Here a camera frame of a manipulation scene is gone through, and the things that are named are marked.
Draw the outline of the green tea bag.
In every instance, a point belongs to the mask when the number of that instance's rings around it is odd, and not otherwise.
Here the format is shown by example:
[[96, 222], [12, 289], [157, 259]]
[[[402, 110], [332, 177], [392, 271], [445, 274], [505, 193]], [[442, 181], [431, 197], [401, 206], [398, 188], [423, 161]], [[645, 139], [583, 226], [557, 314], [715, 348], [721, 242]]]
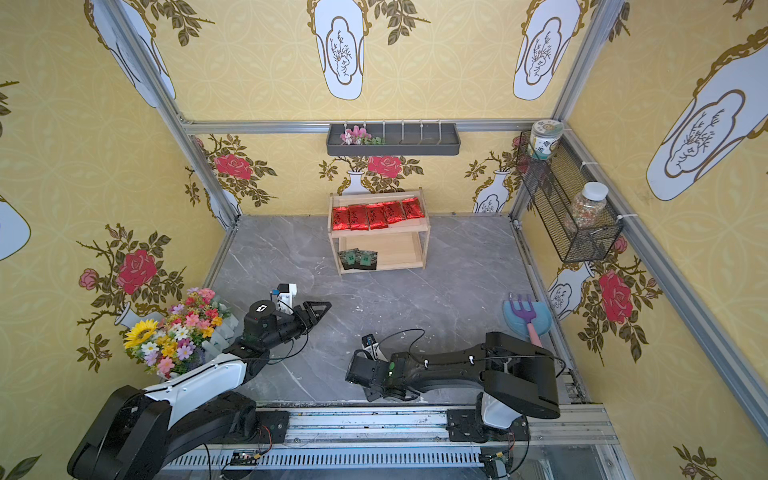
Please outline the green tea bag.
[[356, 248], [340, 250], [338, 252], [339, 261], [343, 270], [358, 269], [358, 252], [359, 250]]
[[371, 250], [357, 249], [355, 252], [355, 268], [360, 270], [376, 270], [378, 265], [378, 253]]

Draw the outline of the red tea bag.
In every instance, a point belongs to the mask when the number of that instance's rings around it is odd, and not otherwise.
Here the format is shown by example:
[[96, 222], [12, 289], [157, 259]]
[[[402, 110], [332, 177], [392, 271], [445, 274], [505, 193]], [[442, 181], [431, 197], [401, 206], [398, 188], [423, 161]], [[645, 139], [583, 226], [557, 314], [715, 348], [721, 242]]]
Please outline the red tea bag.
[[388, 227], [388, 218], [382, 203], [368, 204], [366, 206], [366, 212], [370, 230], [378, 230]]
[[368, 208], [366, 205], [357, 204], [348, 207], [349, 224], [352, 231], [368, 231]]
[[421, 201], [418, 197], [411, 197], [401, 201], [403, 212], [407, 220], [421, 219], [425, 217]]
[[406, 214], [400, 201], [384, 202], [382, 204], [382, 210], [388, 225], [393, 225], [406, 220]]
[[331, 212], [331, 230], [345, 231], [350, 229], [349, 209], [347, 207], [334, 207]]

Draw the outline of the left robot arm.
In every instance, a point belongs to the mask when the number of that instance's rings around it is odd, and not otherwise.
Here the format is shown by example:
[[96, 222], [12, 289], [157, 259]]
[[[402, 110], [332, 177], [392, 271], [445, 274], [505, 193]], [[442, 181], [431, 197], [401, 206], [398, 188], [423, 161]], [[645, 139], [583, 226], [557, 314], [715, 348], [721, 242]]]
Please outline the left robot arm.
[[211, 361], [148, 389], [115, 390], [72, 454], [75, 479], [152, 479], [166, 465], [213, 440], [274, 441], [284, 414], [260, 414], [238, 393], [274, 362], [272, 349], [307, 338], [332, 305], [305, 301], [287, 311], [261, 300], [252, 304], [243, 331]]

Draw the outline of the wooden two-tier shelf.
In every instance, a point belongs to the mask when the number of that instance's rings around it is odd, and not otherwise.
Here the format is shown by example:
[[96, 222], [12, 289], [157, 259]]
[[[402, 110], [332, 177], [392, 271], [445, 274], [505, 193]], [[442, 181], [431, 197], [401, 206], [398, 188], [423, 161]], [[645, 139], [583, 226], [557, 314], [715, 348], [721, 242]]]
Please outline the wooden two-tier shelf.
[[[419, 201], [423, 218], [407, 219], [384, 229], [375, 230], [332, 230], [332, 212], [336, 207], [348, 207], [356, 204], [383, 203], [395, 200], [416, 198]], [[364, 273], [360, 269], [345, 270], [339, 256], [340, 250], [358, 248], [375, 251], [378, 254], [376, 271], [424, 269], [431, 233], [430, 218], [426, 208], [423, 189], [381, 194], [336, 195], [329, 197], [328, 238], [332, 258], [340, 275]]]

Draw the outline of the colourful flower bouquet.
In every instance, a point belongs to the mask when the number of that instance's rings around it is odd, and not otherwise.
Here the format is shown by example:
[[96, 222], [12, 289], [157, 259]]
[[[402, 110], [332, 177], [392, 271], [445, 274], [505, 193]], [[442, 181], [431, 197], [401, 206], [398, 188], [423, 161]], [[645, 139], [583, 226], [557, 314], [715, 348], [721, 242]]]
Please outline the colourful flower bouquet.
[[129, 358], [163, 380], [202, 365], [231, 343], [238, 319], [210, 288], [191, 288], [169, 314], [139, 321], [124, 335]]

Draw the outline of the right small circuit board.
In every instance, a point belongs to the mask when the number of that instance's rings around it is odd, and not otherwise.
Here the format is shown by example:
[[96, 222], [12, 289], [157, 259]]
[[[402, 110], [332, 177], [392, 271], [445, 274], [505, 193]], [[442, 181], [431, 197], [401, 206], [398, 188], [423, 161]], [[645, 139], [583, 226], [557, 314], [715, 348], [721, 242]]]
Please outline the right small circuit board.
[[509, 454], [497, 452], [495, 454], [481, 454], [483, 472], [490, 480], [509, 479], [512, 471]]

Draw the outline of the small circuit board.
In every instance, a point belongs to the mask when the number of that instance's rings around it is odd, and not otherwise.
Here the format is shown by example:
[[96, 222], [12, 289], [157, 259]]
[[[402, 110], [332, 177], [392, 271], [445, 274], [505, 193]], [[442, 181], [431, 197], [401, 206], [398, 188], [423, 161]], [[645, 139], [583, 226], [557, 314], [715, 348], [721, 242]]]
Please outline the small circuit board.
[[509, 454], [497, 452], [495, 454], [481, 454], [483, 472], [490, 480], [509, 479], [512, 471]]
[[256, 450], [236, 450], [232, 453], [229, 465], [232, 467], [255, 466], [262, 455]]

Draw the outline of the left small circuit board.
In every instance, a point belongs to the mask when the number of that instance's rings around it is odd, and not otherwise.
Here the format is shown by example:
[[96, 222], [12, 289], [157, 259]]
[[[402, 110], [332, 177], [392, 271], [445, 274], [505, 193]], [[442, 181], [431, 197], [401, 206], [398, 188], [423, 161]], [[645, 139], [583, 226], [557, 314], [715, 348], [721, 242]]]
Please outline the left small circuit board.
[[236, 450], [232, 453], [229, 465], [232, 467], [255, 466], [262, 455], [256, 450]]

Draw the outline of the purple pink garden fork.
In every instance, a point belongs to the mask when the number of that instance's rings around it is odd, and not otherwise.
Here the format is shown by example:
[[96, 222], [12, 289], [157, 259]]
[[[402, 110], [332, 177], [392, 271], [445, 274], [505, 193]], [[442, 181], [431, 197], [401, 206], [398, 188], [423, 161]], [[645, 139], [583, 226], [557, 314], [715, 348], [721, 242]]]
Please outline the purple pink garden fork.
[[510, 308], [516, 317], [525, 322], [530, 342], [538, 347], [542, 347], [540, 337], [533, 325], [533, 320], [536, 318], [536, 311], [533, 302], [531, 301], [531, 297], [527, 295], [523, 298], [518, 295], [516, 300], [510, 298]]

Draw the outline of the small pink flowers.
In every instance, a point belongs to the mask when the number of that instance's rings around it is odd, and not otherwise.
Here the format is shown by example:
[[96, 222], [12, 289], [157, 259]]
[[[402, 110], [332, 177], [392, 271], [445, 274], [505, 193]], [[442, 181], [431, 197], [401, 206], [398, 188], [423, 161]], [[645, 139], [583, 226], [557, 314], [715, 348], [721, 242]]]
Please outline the small pink flowers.
[[346, 128], [343, 133], [339, 135], [341, 143], [343, 145], [382, 145], [383, 138], [375, 137], [367, 131], [365, 127], [353, 126], [351, 129]]

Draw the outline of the clear jar white lid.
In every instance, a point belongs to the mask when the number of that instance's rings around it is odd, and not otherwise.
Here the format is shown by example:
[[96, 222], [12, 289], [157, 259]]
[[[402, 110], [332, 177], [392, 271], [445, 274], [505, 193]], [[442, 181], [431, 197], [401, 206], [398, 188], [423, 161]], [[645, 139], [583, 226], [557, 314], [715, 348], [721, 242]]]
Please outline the clear jar white lid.
[[609, 189], [600, 182], [588, 182], [571, 201], [564, 220], [565, 230], [575, 235], [586, 229], [607, 225], [610, 215], [606, 212]]

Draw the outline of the white patterned jar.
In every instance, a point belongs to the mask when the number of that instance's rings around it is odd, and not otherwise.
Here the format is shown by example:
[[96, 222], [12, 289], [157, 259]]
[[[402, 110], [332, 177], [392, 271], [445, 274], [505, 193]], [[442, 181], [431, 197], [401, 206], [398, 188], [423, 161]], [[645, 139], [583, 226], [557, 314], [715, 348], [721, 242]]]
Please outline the white patterned jar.
[[562, 122], [542, 119], [533, 123], [528, 140], [528, 155], [534, 160], [548, 160], [560, 143]]

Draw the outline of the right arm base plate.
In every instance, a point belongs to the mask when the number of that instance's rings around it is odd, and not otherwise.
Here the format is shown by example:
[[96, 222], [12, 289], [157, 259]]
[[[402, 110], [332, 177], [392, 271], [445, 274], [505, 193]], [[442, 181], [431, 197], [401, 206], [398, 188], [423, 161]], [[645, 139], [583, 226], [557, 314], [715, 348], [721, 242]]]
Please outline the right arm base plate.
[[523, 419], [512, 422], [508, 429], [487, 426], [478, 409], [449, 409], [446, 411], [446, 430], [451, 442], [486, 443], [489, 441], [527, 441], [528, 427]]

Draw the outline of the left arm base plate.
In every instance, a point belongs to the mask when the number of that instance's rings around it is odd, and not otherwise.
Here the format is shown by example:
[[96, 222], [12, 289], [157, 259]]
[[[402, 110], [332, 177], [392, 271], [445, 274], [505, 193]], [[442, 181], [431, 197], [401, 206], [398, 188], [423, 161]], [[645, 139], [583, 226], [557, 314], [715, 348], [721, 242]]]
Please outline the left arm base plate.
[[245, 443], [282, 444], [289, 426], [290, 413], [285, 410], [252, 410], [241, 421]]

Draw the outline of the grey wall tray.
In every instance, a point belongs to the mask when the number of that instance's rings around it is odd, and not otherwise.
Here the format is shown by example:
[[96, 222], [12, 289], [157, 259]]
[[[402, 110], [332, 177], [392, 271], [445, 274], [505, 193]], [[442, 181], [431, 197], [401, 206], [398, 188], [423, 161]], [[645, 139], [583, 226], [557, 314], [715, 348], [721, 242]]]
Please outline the grey wall tray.
[[[339, 135], [346, 128], [365, 127], [382, 145], [343, 145]], [[331, 156], [456, 156], [461, 138], [457, 125], [445, 121], [380, 121], [331, 123], [326, 150]]]

